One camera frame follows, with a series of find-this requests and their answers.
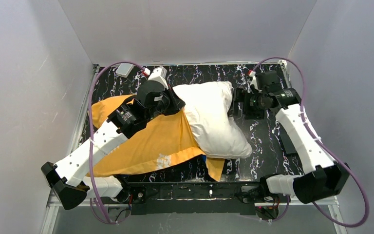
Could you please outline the white pillow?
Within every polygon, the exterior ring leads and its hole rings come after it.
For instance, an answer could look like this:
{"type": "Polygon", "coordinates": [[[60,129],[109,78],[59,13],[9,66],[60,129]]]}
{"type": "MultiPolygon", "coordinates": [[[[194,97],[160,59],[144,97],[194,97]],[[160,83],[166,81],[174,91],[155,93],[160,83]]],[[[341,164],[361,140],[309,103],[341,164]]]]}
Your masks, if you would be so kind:
{"type": "Polygon", "coordinates": [[[237,159],[251,156],[252,146],[228,114],[233,100],[231,82],[184,84],[173,89],[185,102],[184,113],[192,134],[207,157],[237,159]]]}

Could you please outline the yellow and blue pillowcase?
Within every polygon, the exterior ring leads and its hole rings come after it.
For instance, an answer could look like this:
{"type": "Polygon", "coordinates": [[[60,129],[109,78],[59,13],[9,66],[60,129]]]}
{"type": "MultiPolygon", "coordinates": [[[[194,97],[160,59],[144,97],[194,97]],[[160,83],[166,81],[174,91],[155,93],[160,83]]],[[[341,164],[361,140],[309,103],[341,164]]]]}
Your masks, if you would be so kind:
{"type": "Polygon", "coordinates": [[[204,152],[183,111],[159,115],[93,167],[95,177],[139,175],[186,162],[204,152]]]}

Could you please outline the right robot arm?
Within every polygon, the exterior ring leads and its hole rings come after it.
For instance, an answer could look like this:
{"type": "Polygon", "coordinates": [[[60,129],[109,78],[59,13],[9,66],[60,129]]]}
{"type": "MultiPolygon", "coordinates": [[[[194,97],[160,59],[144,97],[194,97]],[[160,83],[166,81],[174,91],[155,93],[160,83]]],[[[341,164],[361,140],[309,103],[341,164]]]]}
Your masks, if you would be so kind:
{"type": "Polygon", "coordinates": [[[242,192],[245,197],[264,198],[274,194],[296,196],[303,204],[340,194],[349,173],[318,143],[317,134],[310,135],[306,115],[300,110],[301,98],[294,88],[283,88],[276,71],[257,74],[247,89],[238,87],[233,95],[233,114],[243,104],[246,119],[263,119],[267,112],[275,116],[286,131],[303,168],[303,175],[268,175],[260,179],[257,188],[242,192]]]}

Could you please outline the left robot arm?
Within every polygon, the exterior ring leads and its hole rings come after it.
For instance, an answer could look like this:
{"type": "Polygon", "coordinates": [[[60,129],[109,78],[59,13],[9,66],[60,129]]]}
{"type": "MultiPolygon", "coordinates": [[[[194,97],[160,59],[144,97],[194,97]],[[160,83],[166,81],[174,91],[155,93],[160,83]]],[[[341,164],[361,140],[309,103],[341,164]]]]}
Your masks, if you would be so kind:
{"type": "Polygon", "coordinates": [[[65,210],[71,210],[85,199],[119,196],[129,190],[121,178],[94,177],[94,165],[117,150],[157,116],[170,116],[185,106],[166,81],[163,66],[153,69],[136,95],[126,98],[77,149],[56,163],[41,167],[47,184],[65,210]]]}

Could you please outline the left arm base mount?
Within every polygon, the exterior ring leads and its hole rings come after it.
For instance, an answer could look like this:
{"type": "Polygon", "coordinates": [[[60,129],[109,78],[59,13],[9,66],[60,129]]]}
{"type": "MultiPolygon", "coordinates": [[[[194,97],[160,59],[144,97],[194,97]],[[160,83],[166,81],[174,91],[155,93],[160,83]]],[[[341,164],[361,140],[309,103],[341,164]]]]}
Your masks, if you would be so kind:
{"type": "Polygon", "coordinates": [[[144,185],[139,185],[137,183],[128,182],[125,177],[121,175],[114,175],[121,186],[122,189],[112,197],[112,200],[118,203],[126,204],[144,204],[147,200],[147,189],[144,185]]]}

